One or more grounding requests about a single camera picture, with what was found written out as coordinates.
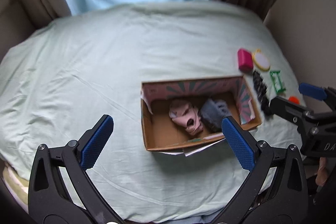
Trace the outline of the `person right hand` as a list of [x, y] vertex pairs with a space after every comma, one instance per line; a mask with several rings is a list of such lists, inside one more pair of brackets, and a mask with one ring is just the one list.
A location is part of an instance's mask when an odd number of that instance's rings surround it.
[[318, 167], [318, 171], [317, 171], [317, 176], [315, 179], [315, 183], [318, 186], [324, 186], [325, 182], [328, 179], [328, 171], [326, 169], [326, 165], [327, 165], [327, 159], [325, 157], [321, 157], [319, 159], [319, 167]]

